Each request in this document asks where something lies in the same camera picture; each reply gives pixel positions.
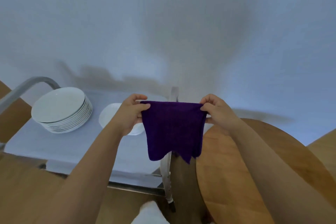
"person's left hand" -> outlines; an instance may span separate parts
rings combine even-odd
[[[133,126],[142,122],[141,111],[151,107],[150,104],[141,104],[137,100],[146,100],[147,96],[132,94],[124,100],[109,124],[114,124],[121,129],[122,135],[126,136],[131,132]]]

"stack of plates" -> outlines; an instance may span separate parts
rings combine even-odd
[[[33,120],[52,133],[67,133],[78,129],[89,120],[91,113],[89,99],[82,90],[73,87],[45,94],[31,109]]]
[[[102,128],[105,128],[105,126],[110,122],[120,106],[121,103],[113,103],[109,104],[107,107],[104,108],[104,110],[99,115],[99,124],[102,126]],[[128,134],[128,136],[136,136],[144,131],[145,127],[143,123],[137,123],[134,125],[132,131]]]

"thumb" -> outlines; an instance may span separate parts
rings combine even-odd
[[[201,111],[206,111],[209,114],[211,114],[214,110],[215,110],[215,106],[212,105],[211,103],[205,103],[202,107],[201,107]]]
[[[140,113],[141,111],[145,111],[145,110],[149,109],[149,107],[151,107],[151,104],[137,104],[137,105],[134,105],[134,108],[135,108],[137,113]]]

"forearm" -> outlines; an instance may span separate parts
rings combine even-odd
[[[95,223],[121,138],[111,123],[102,130],[38,223]]]
[[[248,125],[233,133],[241,156],[276,223],[331,223],[335,209]]]

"hand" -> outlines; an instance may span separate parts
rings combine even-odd
[[[201,110],[211,115],[205,122],[219,125],[227,131],[228,135],[232,135],[244,123],[238,118],[229,105],[216,95],[206,95],[202,98],[200,104],[203,104]]]
[[[124,100],[109,124],[117,126],[123,136],[131,132],[133,126],[142,122],[141,111],[151,107],[150,104],[141,104],[137,100],[146,100],[147,96],[132,94]]]

